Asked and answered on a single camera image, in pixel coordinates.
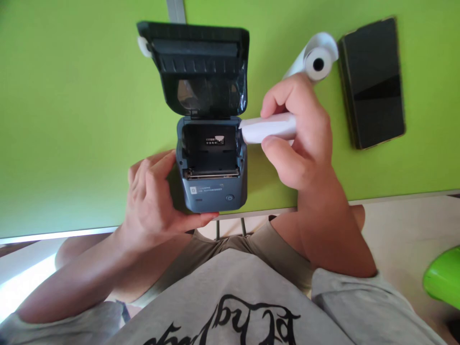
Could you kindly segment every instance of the black phone screen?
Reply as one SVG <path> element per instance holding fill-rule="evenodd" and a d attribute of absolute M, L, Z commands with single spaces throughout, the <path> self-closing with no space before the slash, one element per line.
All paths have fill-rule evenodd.
<path fill-rule="evenodd" d="M 395 19 L 359 28 L 345 35 L 339 47 L 356 147 L 366 149 L 404 134 Z"/>

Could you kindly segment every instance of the portable thermal printer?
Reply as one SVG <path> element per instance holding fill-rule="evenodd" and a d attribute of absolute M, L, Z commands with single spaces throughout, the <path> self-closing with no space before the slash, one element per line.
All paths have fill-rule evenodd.
<path fill-rule="evenodd" d="M 247 150 L 238 117 L 247 105 L 249 32 L 139 22 L 139 47 L 160 72 L 177 124 L 177 167 L 193 212 L 239 209 L 247 199 Z"/>

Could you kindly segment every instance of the hand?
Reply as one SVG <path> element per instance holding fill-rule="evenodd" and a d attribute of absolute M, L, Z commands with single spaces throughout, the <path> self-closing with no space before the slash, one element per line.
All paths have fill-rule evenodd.
<path fill-rule="evenodd" d="M 166 177 L 175 160 L 175 151 L 166 151 L 129 169 L 125 221 L 115 232 L 125 248 L 147 251 L 180 233 L 203 227 L 219 215 L 185 215 L 174 209 Z"/>
<path fill-rule="evenodd" d="M 299 191 L 327 183 L 332 169 L 332 132 L 329 115 L 321 106 L 308 77 L 298 73 L 267 92 L 260 111 L 263 118 L 290 111 L 296 116 L 297 135 L 292 147 L 283 139 L 268 136 L 262 149 L 282 183 Z"/>

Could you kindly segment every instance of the open printer lid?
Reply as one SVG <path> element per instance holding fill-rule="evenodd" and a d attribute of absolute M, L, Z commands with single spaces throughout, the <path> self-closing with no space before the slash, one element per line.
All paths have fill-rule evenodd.
<path fill-rule="evenodd" d="M 137 26 L 174 112 L 225 119 L 246 110 L 247 30 L 154 22 Z"/>

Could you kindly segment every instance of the gray t-shirt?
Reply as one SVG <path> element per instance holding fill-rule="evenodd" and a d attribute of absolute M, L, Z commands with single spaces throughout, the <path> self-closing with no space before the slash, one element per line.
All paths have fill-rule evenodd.
<path fill-rule="evenodd" d="M 258 257 L 233 249 L 118 330 L 120 316 L 111 302 L 43 325 L 12 314 L 0 325 L 0 339 L 11 345 L 444 344 L 380 274 L 363 279 L 317 269 L 310 300 Z"/>

